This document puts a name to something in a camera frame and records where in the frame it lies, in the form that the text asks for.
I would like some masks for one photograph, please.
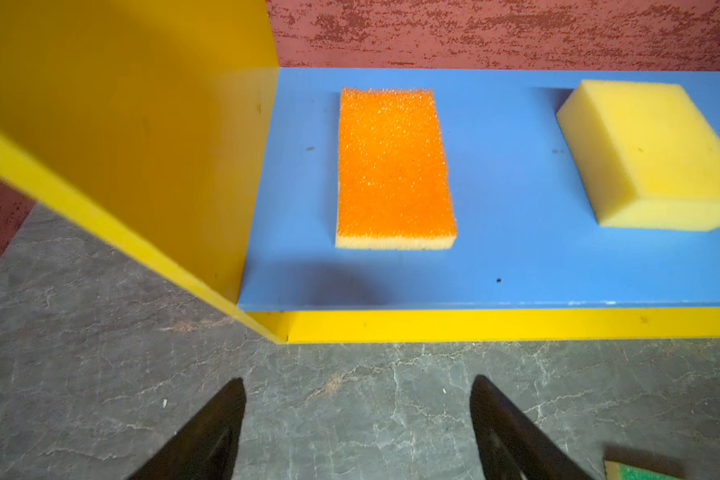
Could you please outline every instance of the blue tabletop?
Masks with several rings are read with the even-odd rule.
[[[585,78],[681,84],[720,136],[720,72],[281,68],[240,307],[720,306],[720,229],[597,225],[554,116]],[[334,247],[342,87],[434,90],[451,250]]]

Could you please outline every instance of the yellow panel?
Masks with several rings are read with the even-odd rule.
[[[88,227],[88,230],[110,244],[117,245],[129,255],[150,266],[165,278],[195,293],[215,308],[261,333],[271,341],[282,340],[260,326],[242,312],[234,302],[211,289],[154,245],[135,234],[117,218],[108,214],[90,198],[69,185],[64,179],[48,171],[44,165],[10,144],[0,136],[0,173],[10,172],[10,181],[22,187],[33,197],[42,196],[43,202],[63,216]]]
[[[0,178],[240,317],[277,75],[264,0],[0,0]]]
[[[720,337],[720,308],[249,313],[289,343]]]

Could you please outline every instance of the gray marble floor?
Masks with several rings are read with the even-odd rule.
[[[482,478],[481,373],[595,478],[720,478],[720,340],[275,346],[42,206],[0,262],[0,478],[122,478],[238,376],[237,479]]]

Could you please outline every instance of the yellow wall panel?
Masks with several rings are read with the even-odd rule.
[[[0,178],[240,316],[277,75],[263,0],[0,0]]]

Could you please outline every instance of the yellow sponge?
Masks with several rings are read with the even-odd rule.
[[[584,80],[557,121],[602,226],[720,226],[720,139],[679,85]]]

